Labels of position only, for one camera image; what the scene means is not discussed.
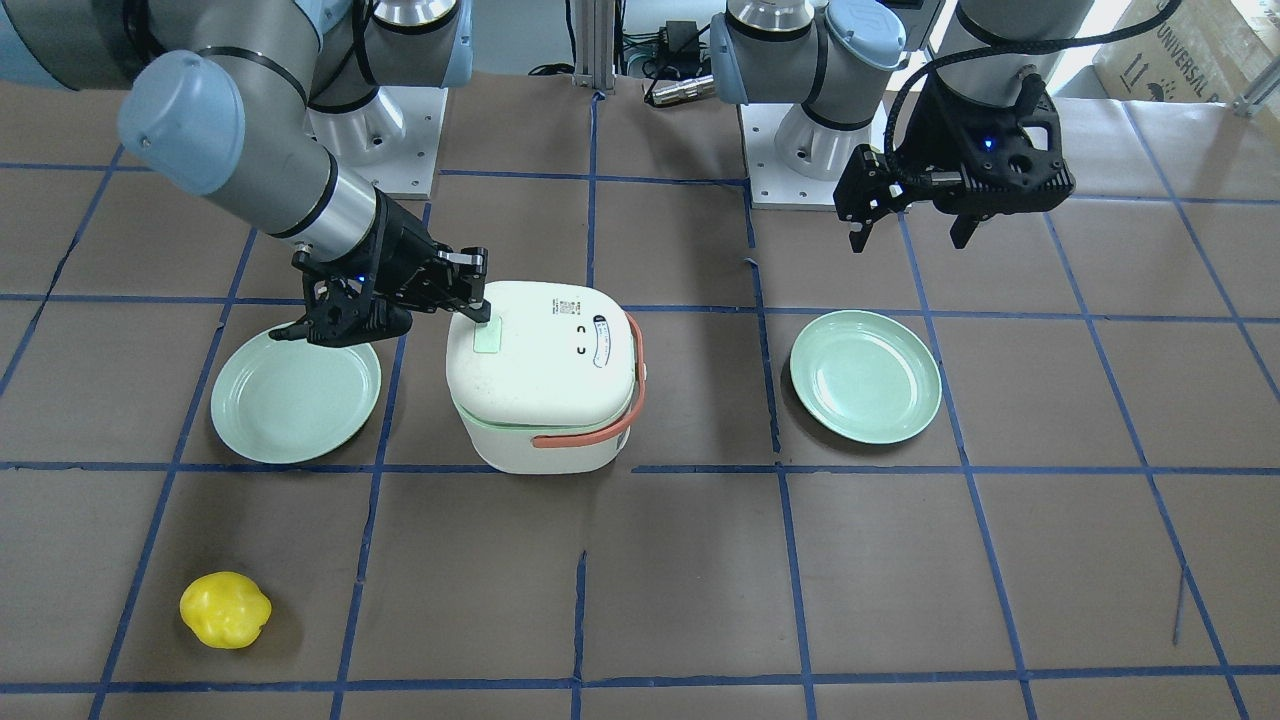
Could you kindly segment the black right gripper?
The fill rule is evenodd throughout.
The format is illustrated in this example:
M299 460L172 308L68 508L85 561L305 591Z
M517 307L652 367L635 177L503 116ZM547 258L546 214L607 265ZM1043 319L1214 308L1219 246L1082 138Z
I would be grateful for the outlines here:
M413 313L443 309L488 323L488 251L438 243L412 213L378 196L372 227L348 254L319 261L294 252L303 275L301 319L271 328L273 341L308 341L330 348L392 340L410 332Z

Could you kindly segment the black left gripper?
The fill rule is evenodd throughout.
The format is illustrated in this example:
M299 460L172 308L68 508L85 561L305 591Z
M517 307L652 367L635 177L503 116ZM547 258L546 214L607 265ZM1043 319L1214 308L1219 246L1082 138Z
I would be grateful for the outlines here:
M1016 79L1004 108L972 101L933 76L892 152L867 143L854 149L836 184L835 210L850 222L851 250L864 252L870 223L910 202L932 202L955 215L948 237L964 250L982 220L1048 211L1074 193L1061 140L1059 114L1038 73Z

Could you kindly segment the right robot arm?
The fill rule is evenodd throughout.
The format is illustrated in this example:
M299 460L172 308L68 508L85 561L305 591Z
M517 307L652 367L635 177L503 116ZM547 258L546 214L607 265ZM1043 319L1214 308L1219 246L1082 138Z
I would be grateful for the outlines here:
M270 338L340 348L490 319L486 251L434 241L319 120L465 85L470 36L467 1L5 1L3 78L123 88L128 152L292 247L305 310Z

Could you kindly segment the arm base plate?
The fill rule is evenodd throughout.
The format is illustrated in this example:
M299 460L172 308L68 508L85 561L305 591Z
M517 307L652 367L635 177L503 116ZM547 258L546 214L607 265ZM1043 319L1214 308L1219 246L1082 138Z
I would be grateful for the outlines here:
M448 97L447 88L381 87L351 111L308 109L308 132L393 199L429 200Z
M835 188L858 145L882 150L884 105L854 131L817 124L797 104L739 106L751 205L756 209L832 211Z

